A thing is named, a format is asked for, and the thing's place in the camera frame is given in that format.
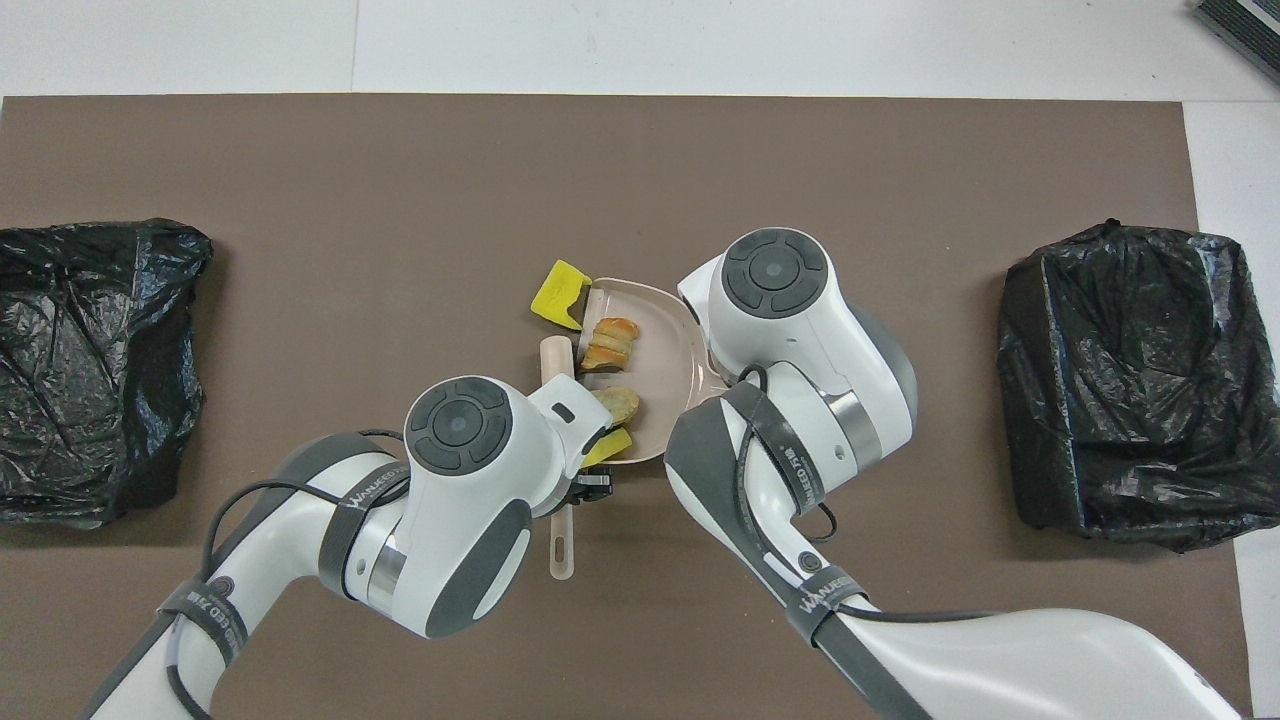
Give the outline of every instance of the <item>yellow sponge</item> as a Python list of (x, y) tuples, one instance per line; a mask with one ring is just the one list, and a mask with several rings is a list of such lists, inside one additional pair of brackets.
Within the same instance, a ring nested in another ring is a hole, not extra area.
[(591, 278), (586, 277), (582, 270), (563, 260), (557, 260), (552, 265), (552, 272), (547, 273), (547, 279), (543, 281), (543, 287), (538, 290), (529, 309), (557, 325), (580, 331), (582, 323), (570, 316), (568, 309), (573, 306), (573, 302), (577, 302), (577, 296), (589, 284), (591, 284)]
[(595, 441), (595, 447), (593, 447), (591, 452), (588, 452), (586, 457), (582, 459), (582, 466), (590, 468), (602, 460), (613, 457), (628, 447), (631, 447), (631, 436), (627, 433), (626, 428), (618, 428)]

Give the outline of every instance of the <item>beige plate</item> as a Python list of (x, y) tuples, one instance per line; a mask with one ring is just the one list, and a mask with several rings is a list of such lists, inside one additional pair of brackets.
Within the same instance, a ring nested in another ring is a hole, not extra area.
[(694, 316), (675, 295), (616, 278), (591, 281), (576, 361), (586, 352), (600, 318), (628, 318), (640, 328), (626, 370), (579, 375), (589, 389), (630, 386), (640, 396), (640, 411), (626, 425), (631, 447), (603, 464), (657, 457), (667, 450), (667, 438), (681, 413), (724, 392), (724, 383), (708, 365), (707, 343)]

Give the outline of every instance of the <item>black trash bag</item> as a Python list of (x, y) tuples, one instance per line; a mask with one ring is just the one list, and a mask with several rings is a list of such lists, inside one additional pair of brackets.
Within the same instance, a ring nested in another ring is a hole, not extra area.
[(0, 523), (93, 528), (173, 497), (211, 256), (164, 219), (0, 231)]
[(1244, 251), (1116, 220), (1005, 277), (997, 357), (1018, 514), (1210, 547), (1280, 523), (1275, 366)]

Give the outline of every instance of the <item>white tile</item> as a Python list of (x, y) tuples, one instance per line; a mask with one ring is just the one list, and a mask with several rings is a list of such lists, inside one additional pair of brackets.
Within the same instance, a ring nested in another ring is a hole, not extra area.
[(0, 95), (351, 90), (356, 0), (0, 0)]
[[(1244, 246), (1280, 351), (1280, 102), (1184, 106), (1199, 227)], [(1280, 716), (1280, 528), (1235, 541), (1253, 714)]]
[(1183, 0), (364, 0), (353, 88), (1280, 100)]

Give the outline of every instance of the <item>brown tabletop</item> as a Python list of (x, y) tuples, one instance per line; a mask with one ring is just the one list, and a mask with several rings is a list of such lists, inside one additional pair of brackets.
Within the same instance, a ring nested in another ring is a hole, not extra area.
[[(920, 380), (916, 438), (828, 498), (826, 555), (888, 610), (1130, 620), (1247, 712), (1230, 544), (1179, 557), (1021, 525), (995, 370), (1010, 264), (1108, 217), (1194, 229), (1194, 208), (1170, 104), (8, 97), (0, 225), (168, 217), (215, 260), (196, 306), (209, 402), (178, 497), (88, 533), (0, 530), (0, 715), (74, 715), (196, 569), (212, 510), (294, 446), (397, 427), (457, 374), (534, 389), (556, 328), (527, 306), (557, 258), (673, 291), (772, 224), (823, 241)], [(617, 479), (577, 512), (571, 580), (549, 577), (540, 523), (498, 610), (444, 641), (296, 583), (215, 715), (872, 716), (659, 461)]]

